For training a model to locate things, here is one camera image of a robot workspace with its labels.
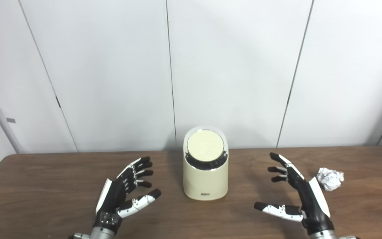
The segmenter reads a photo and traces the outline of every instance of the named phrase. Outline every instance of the crumpled paper ball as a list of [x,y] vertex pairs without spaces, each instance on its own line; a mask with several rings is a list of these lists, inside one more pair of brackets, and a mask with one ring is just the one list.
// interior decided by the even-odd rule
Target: crumpled paper ball
[[344,181],[344,173],[327,168],[320,168],[316,179],[326,191],[333,191],[341,186],[341,182]]

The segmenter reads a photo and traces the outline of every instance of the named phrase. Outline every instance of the panel seam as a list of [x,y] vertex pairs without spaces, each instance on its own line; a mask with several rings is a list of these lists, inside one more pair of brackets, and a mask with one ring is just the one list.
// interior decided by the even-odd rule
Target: panel seam
[[[50,82],[50,84],[51,84],[51,88],[53,89],[54,95],[56,96],[57,102],[58,102],[58,104],[59,104],[58,97],[57,97],[57,93],[56,93],[56,91],[55,91],[55,89],[54,89],[53,82],[51,81],[50,74],[48,73],[47,66],[45,65],[44,58],[42,57],[41,51],[39,50],[38,43],[36,42],[36,39],[35,39],[35,35],[34,35],[33,32],[32,32],[32,28],[31,28],[31,26],[30,26],[30,24],[29,24],[29,20],[28,20],[28,18],[26,17],[26,12],[25,12],[25,10],[23,9],[22,2],[21,2],[20,0],[17,0],[17,1],[19,2],[20,8],[21,8],[22,13],[23,13],[23,17],[24,17],[25,20],[26,20],[26,24],[27,24],[27,26],[28,26],[28,28],[29,28],[29,31],[30,31],[31,35],[32,35],[33,42],[35,43],[36,50],[38,51],[39,57],[41,58],[42,65],[44,66],[44,69],[45,69],[45,72],[46,72],[46,74],[47,74],[48,80],[49,80],[49,82]],[[69,131],[70,137],[72,138],[73,145],[74,145],[75,148],[76,148],[76,152],[79,152],[79,151],[78,151],[78,147],[76,146],[75,139],[73,138],[72,131],[70,130],[69,124],[67,123],[67,119],[66,119],[66,116],[65,116],[65,114],[64,114],[64,111],[63,111],[63,109],[62,109],[61,107],[60,107],[60,110],[61,110],[61,113],[62,113],[62,115],[63,115],[64,121],[65,121],[65,123],[66,123],[67,129],[68,129],[68,131]]]
[[281,123],[281,128],[280,128],[280,130],[279,130],[278,140],[277,140],[277,142],[276,142],[276,148],[278,148],[279,140],[280,140],[280,138],[281,138],[282,128],[284,127],[285,116],[286,116],[286,114],[287,114],[288,105],[289,105],[290,98],[291,98],[291,92],[293,91],[294,80],[295,80],[295,78],[296,78],[297,68],[298,68],[298,64],[299,64],[299,62],[300,62],[300,56],[301,56],[301,53],[302,53],[302,49],[303,49],[303,45],[304,45],[304,40],[305,40],[305,38],[306,38],[306,32],[307,32],[307,28],[308,28],[308,26],[309,26],[310,16],[312,15],[312,9],[313,9],[313,4],[314,4],[314,2],[315,2],[315,0],[312,0],[312,4],[310,5],[309,16],[307,17],[306,27],[305,27],[305,29],[304,29],[303,39],[302,39],[302,41],[301,41],[301,45],[300,45],[300,51],[299,51],[299,53],[298,53],[297,62],[296,62],[296,67],[295,67],[295,69],[294,69],[293,80],[291,81],[291,87],[290,87],[290,91],[289,91],[289,93],[288,93],[287,104],[286,104],[286,106],[285,106],[284,116],[282,117],[282,123]]
[[169,13],[168,13],[168,7],[167,7],[167,0],[165,0],[165,2],[166,2],[167,38],[169,43],[170,83],[172,88],[173,126],[175,130],[175,149],[177,149],[178,141],[176,138],[175,97],[173,93],[172,56],[171,56],[171,50],[170,50],[170,32],[169,32]]

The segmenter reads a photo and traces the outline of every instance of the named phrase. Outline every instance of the brown tabletop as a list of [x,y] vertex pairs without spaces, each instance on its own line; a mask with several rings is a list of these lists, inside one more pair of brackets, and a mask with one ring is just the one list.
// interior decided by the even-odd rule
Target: brown tabletop
[[[272,183],[273,151],[307,178],[320,167],[344,172],[345,181],[324,192],[338,236],[382,238],[382,146],[238,149],[229,154],[229,192],[216,201],[195,201],[182,190],[182,152],[17,154],[0,163],[0,239],[66,239],[90,233],[107,177],[132,160],[151,156],[147,177],[161,197],[123,220],[125,239],[309,238],[301,223],[253,209],[255,201],[300,205],[288,183]],[[138,196],[150,189],[136,189]]]

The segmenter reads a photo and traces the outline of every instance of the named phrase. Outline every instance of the black fingertip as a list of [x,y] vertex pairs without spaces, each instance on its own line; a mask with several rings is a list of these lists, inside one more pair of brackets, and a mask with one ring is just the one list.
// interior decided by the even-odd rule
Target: black fingertip
[[271,159],[275,160],[276,162],[282,162],[282,159],[279,157],[279,154],[277,153],[270,153],[269,156]]
[[150,156],[146,156],[146,157],[142,157],[140,161],[141,163],[144,163],[144,162],[150,162],[150,160],[151,160]]
[[267,203],[264,203],[264,202],[255,202],[254,203],[254,208],[257,209],[257,210],[260,210],[260,211],[263,211],[263,209],[265,209],[265,207],[267,207],[268,204]]
[[276,167],[268,167],[268,172],[275,173],[276,171]]
[[154,189],[153,191],[149,192],[148,195],[157,199],[162,195],[162,192],[159,189]]
[[139,186],[143,186],[144,188],[151,188],[151,186],[153,186],[153,184],[147,182],[147,181],[144,181],[144,182],[139,182],[138,183]]

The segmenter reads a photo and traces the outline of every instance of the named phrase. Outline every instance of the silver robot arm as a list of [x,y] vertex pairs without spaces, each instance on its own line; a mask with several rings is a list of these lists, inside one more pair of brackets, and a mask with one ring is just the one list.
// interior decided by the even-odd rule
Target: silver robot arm
[[[316,178],[307,182],[288,159],[276,153],[270,153],[270,157],[282,165],[282,167],[268,167],[269,172],[280,173],[272,178],[272,182],[288,182],[297,190],[302,206],[279,206],[256,202],[254,208],[282,219],[301,221],[311,239],[337,239],[328,204]],[[356,237],[347,236],[340,239],[356,239]]]
[[123,218],[137,213],[160,197],[161,191],[154,189],[146,195],[126,201],[126,196],[137,187],[152,186],[147,181],[138,180],[153,175],[152,170],[145,170],[151,166],[153,163],[150,162],[150,157],[139,158],[126,166],[116,180],[107,179],[97,203],[91,235],[76,233],[69,239],[112,239],[117,234]]

